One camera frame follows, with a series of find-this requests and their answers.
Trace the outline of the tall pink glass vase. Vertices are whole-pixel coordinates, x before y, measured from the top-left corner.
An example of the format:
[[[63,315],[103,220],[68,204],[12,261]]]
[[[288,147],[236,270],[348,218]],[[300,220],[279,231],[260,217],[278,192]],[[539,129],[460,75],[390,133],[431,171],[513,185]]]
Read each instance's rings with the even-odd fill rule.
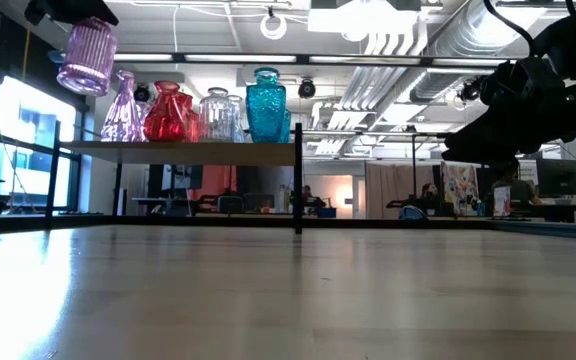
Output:
[[[144,135],[134,99],[135,76],[132,72],[117,72],[119,87],[101,129],[103,142],[143,142]]]

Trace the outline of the black workstation frame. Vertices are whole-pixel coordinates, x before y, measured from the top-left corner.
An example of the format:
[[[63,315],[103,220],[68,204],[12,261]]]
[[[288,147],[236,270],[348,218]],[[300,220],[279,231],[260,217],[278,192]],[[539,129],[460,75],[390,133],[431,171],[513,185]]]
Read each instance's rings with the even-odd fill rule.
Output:
[[[306,161],[431,160],[445,150],[447,132],[376,132],[305,130],[301,141]]]

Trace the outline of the dark display screen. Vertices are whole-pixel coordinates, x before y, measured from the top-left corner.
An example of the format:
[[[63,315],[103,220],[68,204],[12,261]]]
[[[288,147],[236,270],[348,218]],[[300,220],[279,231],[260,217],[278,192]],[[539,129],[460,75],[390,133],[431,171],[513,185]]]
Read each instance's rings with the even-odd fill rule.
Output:
[[[168,191],[171,189],[171,181],[174,188],[197,190],[202,187],[203,167],[201,165],[150,165],[148,191]]]

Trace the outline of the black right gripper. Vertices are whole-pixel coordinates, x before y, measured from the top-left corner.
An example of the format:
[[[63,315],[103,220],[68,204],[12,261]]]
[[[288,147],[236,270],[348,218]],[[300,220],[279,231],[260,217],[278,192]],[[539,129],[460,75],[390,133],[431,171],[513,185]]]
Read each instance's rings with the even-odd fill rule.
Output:
[[[482,80],[480,99],[488,110],[446,138],[443,160],[516,166],[515,153],[567,135],[565,85],[545,59],[502,63]]]

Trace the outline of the black ceiling spotlight cluster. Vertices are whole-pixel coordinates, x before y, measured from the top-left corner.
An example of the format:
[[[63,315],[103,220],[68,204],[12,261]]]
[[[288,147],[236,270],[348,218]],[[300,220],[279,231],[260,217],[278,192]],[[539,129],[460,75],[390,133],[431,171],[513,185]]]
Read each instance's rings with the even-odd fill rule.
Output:
[[[483,83],[486,78],[486,75],[478,75],[476,77],[466,79],[463,83],[462,89],[458,92],[458,97],[463,102],[477,100],[480,97]]]

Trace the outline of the large window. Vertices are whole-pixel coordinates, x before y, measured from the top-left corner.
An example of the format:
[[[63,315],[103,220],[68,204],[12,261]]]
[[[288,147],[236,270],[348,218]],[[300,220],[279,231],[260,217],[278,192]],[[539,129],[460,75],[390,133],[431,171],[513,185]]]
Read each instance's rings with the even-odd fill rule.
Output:
[[[55,176],[53,206],[76,205],[81,161],[62,150],[52,170],[56,139],[80,137],[79,109],[17,79],[0,83],[0,201],[3,214],[45,211],[51,177]]]

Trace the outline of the orange partition panel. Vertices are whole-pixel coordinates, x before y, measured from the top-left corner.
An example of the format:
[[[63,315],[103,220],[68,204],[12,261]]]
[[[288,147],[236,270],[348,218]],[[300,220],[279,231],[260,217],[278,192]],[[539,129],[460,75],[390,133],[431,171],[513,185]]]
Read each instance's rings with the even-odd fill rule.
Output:
[[[237,167],[204,165],[201,187],[193,191],[193,199],[202,195],[221,195],[226,190],[237,190]]]

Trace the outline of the clear glass jar vase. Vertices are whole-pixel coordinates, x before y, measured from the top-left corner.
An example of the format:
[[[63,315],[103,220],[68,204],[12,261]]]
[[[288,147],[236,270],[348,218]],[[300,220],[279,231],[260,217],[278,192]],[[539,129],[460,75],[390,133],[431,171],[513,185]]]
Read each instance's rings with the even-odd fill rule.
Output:
[[[199,141],[232,142],[233,125],[228,114],[228,91],[221,87],[211,87],[208,93],[199,104]]]

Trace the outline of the clear twisted glass vase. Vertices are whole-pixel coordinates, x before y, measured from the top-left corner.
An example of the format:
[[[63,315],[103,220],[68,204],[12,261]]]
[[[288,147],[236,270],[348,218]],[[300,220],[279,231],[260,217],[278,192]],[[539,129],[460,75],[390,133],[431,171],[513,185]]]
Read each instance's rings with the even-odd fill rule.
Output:
[[[233,125],[233,141],[235,143],[245,142],[245,133],[241,123],[241,103],[242,98],[238,95],[229,95],[230,115]]]

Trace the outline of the blue rounded object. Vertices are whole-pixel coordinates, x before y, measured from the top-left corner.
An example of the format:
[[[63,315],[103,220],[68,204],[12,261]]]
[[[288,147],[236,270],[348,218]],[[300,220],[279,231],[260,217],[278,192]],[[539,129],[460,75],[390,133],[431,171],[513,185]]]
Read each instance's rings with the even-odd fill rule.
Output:
[[[427,219],[427,215],[416,206],[405,205],[400,210],[399,219],[403,221],[422,221]]]

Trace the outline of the teal flask-shaped glass vase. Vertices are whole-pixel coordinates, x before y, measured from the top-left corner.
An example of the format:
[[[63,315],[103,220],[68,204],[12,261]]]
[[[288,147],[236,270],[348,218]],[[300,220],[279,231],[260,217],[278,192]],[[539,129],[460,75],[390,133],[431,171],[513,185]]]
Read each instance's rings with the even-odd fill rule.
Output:
[[[254,71],[256,83],[246,88],[246,114],[254,143],[279,143],[286,109],[286,89],[275,68]]]

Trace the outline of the silver air duct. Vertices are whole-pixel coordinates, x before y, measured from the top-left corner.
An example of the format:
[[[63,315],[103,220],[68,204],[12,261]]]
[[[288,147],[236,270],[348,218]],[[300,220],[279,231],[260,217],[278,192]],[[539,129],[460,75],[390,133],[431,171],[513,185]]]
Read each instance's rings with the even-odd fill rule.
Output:
[[[492,57],[519,38],[516,31],[486,9],[484,0],[469,0],[422,54],[433,57]],[[458,84],[463,77],[463,74],[426,71],[410,90],[410,100],[431,102]]]

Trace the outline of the black low equipment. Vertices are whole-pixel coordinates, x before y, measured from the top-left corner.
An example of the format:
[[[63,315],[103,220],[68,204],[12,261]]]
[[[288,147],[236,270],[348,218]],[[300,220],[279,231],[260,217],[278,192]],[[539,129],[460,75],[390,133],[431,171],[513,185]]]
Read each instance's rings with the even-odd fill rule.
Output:
[[[404,206],[414,206],[429,216],[437,216],[441,210],[441,202],[435,198],[412,197],[405,200],[392,200],[385,205],[387,209],[403,208]]]

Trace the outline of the red round glass vase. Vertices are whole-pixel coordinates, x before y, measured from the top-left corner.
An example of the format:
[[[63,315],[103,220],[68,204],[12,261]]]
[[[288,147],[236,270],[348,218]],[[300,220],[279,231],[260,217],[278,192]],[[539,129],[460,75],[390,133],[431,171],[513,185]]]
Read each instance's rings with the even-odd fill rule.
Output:
[[[145,138],[149,142],[183,142],[187,95],[172,81],[160,80],[154,85],[158,95],[144,120]]]

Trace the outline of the black aluminium frame rail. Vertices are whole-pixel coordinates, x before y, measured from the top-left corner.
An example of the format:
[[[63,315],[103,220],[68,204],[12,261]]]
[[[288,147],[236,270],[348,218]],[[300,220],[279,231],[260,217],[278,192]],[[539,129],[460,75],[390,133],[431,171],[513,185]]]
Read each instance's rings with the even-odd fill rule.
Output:
[[[42,231],[46,229],[45,218],[39,216],[0,215],[0,234],[24,231]]]
[[[102,225],[139,226],[196,226],[196,227],[259,227],[292,228],[297,222],[290,215],[280,214],[199,214],[197,217],[179,216],[112,216],[63,215],[51,220],[53,228],[74,228]],[[437,219],[430,220],[365,220],[302,218],[302,230],[311,229],[448,229],[493,230],[491,220]]]
[[[576,224],[571,223],[490,220],[488,224],[498,231],[576,239]]]

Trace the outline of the red square fluted glass vase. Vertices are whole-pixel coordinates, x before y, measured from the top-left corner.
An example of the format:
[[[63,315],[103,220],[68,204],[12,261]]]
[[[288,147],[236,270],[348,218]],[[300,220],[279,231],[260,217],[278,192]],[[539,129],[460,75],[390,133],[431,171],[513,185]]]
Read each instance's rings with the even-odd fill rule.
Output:
[[[178,92],[175,99],[180,106],[181,120],[184,126],[184,141],[196,143],[199,140],[199,115],[193,110],[193,97],[183,92]]]

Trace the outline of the dark office desk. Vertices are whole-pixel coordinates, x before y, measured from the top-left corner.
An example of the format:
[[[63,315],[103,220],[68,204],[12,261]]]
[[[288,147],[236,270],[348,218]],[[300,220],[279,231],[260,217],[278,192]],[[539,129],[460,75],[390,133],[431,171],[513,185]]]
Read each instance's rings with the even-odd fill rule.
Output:
[[[485,215],[506,220],[528,221],[539,218],[545,222],[576,223],[576,204],[532,205],[515,202],[510,205],[506,215],[496,215],[494,206],[488,205]]]

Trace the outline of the white standing sign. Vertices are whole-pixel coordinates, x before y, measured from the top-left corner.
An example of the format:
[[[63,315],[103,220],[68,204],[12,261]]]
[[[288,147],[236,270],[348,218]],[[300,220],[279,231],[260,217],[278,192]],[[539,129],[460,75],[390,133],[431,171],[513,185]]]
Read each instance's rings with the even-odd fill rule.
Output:
[[[511,213],[511,187],[503,186],[493,189],[493,216],[507,217]]]

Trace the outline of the wooden shelf black metal frame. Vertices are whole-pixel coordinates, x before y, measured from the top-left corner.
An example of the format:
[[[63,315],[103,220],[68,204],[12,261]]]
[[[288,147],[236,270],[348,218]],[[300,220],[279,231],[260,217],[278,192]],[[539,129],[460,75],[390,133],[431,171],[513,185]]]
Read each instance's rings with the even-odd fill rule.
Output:
[[[49,192],[45,218],[50,222],[54,211],[54,196],[58,158],[63,148],[76,154],[99,158],[116,164],[113,186],[112,215],[118,215],[122,169],[125,164],[219,165],[219,166],[291,166],[296,187],[293,201],[292,227],[297,235],[303,232],[303,126],[291,131],[292,143],[184,143],[184,142],[101,142],[60,140],[61,124],[55,128]]]

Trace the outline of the long ceiling light strip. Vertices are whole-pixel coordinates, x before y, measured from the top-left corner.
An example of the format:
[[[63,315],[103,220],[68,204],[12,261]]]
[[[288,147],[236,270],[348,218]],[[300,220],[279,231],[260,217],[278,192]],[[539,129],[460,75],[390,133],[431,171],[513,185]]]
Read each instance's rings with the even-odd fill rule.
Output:
[[[433,57],[412,55],[321,55],[321,54],[244,54],[123,52],[115,53],[114,64],[255,64],[295,66],[367,66],[426,69],[491,70],[514,58],[503,57]]]

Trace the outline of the beige curtain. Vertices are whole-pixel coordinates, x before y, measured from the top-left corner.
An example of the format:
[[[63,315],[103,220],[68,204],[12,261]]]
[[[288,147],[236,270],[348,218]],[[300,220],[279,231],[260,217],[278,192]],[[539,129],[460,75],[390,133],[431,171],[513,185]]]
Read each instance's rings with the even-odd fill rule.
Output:
[[[387,208],[392,200],[406,200],[422,186],[435,183],[431,165],[415,168],[416,184],[413,184],[414,168],[411,164],[368,162],[365,165],[366,216],[368,219],[397,220],[399,208]]]

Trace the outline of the pink round glass vase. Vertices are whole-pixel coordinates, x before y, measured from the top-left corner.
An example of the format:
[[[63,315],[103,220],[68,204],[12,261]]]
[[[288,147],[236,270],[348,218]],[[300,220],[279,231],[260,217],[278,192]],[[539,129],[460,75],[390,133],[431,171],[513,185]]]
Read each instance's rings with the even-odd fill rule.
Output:
[[[75,24],[57,82],[79,95],[105,96],[117,43],[111,26],[96,17]]]

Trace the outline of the black computer monitor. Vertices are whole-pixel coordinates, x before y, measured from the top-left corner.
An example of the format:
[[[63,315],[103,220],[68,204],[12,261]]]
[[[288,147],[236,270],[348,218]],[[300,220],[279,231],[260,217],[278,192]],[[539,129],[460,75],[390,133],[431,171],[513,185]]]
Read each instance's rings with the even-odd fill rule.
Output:
[[[537,159],[536,166],[542,197],[576,195],[576,160]]]

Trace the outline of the colourful patterned cloth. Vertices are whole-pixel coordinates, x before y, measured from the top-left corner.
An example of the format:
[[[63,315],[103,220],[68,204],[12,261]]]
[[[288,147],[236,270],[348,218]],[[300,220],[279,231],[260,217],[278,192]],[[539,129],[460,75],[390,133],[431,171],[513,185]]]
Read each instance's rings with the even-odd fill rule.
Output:
[[[476,169],[473,165],[441,163],[444,200],[458,216],[475,216],[480,200]]]

